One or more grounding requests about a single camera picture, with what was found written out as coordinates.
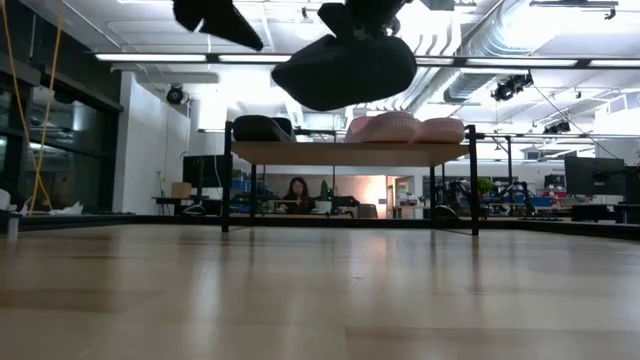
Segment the wooden shelf, black metal frame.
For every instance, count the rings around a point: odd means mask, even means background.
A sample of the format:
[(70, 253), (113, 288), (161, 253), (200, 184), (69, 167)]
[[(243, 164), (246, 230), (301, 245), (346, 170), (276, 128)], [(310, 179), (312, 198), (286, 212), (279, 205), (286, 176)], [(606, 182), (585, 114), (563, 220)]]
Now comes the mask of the wooden shelf, black metal frame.
[(410, 144), (410, 143), (299, 143), (299, 142), (235, 142), (233, 123), (225, 123), (224, 172), (221, 231), (227, 233), (232, 225), (230, 216), (230, 187), (233, 156), (257, 165), (331, 166), (331, 167), (430, 167), (443, 165), (459, 156), (470, 156), (471, 173), (471, 225), (473, 236), (480, 230), (477, 132), (476, 127), (464, 127), (468, 145)]

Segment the black aluminium table frame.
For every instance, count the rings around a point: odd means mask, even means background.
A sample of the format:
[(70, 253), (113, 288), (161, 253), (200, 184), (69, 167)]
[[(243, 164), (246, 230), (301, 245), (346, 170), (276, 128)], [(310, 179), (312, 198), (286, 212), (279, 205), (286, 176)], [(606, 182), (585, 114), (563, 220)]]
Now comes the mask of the black aluminium table frame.
[(575, 236), (602, 237), (640, 242), (640, 225), (618, 225), (586, 222), (554, 222), (537, 220), (410, 220), (353, 219), (303, 217), (231, 217), (225, 224), (221, 217), (186, 217), (154, 215), (37, 215), (20, 217), (18, 229), (38, 231), (112, 225), (204, 225), (218, 227), (304, 227), (400, 230), (468, 230), (477, 235), (481, 230), (518, 230), (548, 232)]

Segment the white crumpled bag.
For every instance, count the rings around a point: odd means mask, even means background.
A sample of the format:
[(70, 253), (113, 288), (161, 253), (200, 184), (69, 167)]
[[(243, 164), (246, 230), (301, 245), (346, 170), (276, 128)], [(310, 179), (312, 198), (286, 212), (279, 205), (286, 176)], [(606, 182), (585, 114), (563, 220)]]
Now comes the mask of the white crumpled bag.
[(62, 209), (52, 209), (49, 214), (52, 216), (78, 216), (83, 213), (84, 206), (80, 202), (75, 202), (72, 206)]

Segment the black slide sandal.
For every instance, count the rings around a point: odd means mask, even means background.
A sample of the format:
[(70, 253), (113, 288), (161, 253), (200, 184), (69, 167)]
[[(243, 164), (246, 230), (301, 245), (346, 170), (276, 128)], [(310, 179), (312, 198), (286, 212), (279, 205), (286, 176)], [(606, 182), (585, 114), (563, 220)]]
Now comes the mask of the black slide sandal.
[(232, 125), (236, 141), (245, 142), (295, 142), (291, 121), (283, 117), (243, 115)]
[(416, 72), (413, 52), (397, 37), (343, 43), (326, 35), (276, 65), (271, 77), (301, 105), (331, 111), (403, 92)]

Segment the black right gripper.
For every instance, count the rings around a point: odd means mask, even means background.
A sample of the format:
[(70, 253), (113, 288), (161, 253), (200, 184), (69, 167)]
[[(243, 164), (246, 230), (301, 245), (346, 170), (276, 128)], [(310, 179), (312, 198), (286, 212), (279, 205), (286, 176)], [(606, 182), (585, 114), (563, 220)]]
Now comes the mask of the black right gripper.
[(345, 0), (343, 3), (323, 3), (318, 16), (337, 38), (353, 38), (356, 30), (371, 36), (395, 36), (401, 29), (397, 14), (413, 0)]

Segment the black monitor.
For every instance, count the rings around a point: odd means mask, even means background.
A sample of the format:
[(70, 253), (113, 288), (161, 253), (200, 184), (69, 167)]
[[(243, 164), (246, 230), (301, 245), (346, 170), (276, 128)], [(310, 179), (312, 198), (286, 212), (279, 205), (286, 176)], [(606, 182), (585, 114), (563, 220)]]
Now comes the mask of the black monitor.
[(640, 204), (640, 166), (625, 167), (625, 204)]
[(564, 168), (569, 194), (625, 194), (626, 172), (624, 161), (621, 159), (566, 157)]
[(182, 181), (193, 188), (221, 188), (225, 184), (223, 155), (185, 156), (182, 161)]

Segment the person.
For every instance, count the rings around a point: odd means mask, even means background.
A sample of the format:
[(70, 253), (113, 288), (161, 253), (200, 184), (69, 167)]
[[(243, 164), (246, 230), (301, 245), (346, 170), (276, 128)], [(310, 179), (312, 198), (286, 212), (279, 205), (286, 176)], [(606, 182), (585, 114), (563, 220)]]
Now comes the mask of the person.
[(316, 208), (315, 200), (309, 195), (308, 185), (302, 177), (291, 179), (279, 208), (294, 215), (311, 214)]

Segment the round black ceiling speaker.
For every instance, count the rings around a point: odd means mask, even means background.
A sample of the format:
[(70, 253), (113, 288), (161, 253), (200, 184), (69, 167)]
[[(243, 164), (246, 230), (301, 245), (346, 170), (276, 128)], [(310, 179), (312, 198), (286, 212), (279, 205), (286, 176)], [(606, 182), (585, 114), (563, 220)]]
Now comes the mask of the round black ceiling speaker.
[(167, 91), (166, 100), (171, 105), (182, 105), (188, 101), (188, 95), (182, 84), (172, 84)]

